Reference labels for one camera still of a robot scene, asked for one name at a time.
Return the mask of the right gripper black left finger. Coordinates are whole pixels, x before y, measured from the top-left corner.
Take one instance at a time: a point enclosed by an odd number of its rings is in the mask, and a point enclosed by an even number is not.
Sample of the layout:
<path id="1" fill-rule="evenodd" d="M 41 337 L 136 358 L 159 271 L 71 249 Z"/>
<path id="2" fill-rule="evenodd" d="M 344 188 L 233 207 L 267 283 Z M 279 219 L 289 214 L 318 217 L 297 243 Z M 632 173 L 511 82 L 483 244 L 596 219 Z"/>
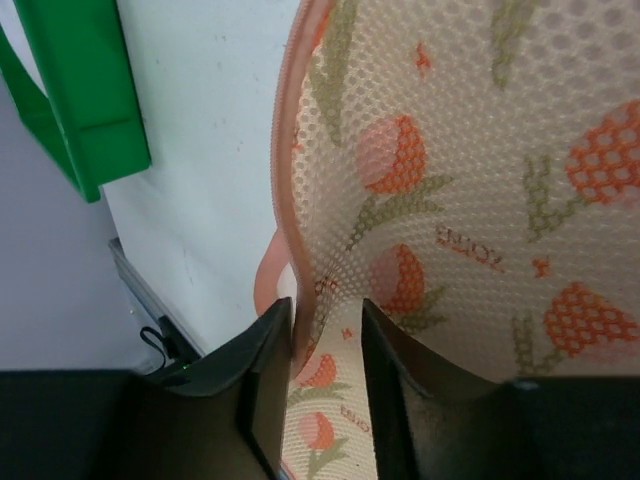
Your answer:
<path id="1" fill-rule="evenodd" d="M 136 385 L 130 479 L 275 479 L 291 363 L 292 301 L 179 374 Z"/>

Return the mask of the floral laundry bag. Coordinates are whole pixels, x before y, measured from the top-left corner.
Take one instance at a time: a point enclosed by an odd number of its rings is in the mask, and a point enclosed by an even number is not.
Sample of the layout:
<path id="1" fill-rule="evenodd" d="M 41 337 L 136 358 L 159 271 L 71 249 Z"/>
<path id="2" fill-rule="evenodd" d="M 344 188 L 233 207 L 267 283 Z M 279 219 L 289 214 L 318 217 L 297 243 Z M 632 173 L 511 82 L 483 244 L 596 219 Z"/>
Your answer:
<path id="1" fill-rule="evenodd" d="M 639 475 L 639 5 L 304 1 L 272 130 L 287 479 L 381 479 L 361 344 L 515 392 L 527 479 Z"/>

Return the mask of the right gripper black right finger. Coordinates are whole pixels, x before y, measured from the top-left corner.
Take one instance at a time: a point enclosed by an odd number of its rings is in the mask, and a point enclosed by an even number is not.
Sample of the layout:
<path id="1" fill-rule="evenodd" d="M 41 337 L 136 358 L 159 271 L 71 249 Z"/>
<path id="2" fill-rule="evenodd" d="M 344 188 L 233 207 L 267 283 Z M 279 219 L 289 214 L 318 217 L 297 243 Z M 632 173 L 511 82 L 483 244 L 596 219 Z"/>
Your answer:
<path id="1" fill-rule="evenodd" d="M 369 299 L 361 344 L 379 478 L 529 478 L 530 438 L 511 385 L 446 360 Z"/>

